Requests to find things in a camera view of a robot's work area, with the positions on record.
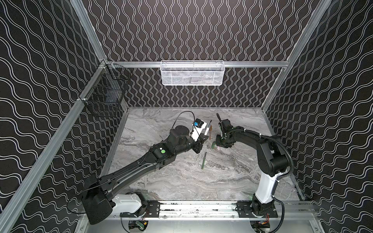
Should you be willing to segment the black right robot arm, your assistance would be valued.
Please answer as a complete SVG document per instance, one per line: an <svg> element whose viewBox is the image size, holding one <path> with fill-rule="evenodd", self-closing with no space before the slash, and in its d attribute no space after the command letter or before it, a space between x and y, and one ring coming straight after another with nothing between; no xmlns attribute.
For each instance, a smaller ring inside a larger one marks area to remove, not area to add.
<svg viewBox="0 0 373 233"><path fill-rule="evenodd" d="M294 164L290 153L274 136L265 136L241 126L234 127L230 120L222 120L219 114L217 118L221 134L216 136L216 146L231 148L239 142L256 150L261 176L250 209L255 216L269 214L275 208L278 182L293 171Z"/></svg>

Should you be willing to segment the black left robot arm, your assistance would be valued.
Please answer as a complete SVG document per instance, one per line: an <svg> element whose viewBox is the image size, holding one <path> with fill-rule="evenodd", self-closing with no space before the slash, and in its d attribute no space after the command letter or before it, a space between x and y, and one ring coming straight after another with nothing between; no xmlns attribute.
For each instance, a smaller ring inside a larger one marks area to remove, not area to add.
<svg viewBox="0 0 373 233"><path fill-rule="evenodd" d="M210 127L204 123L192 133L186 126L176 126L170 130L169 136L150 147L141 158L126 167L94 178L89 186L84 188L81 200L85 214L91 225L105 220L117 206L113 199L124 188L175 161L177 155L193 150L196 154L202 150L204 142L209 139Z"/></svg>

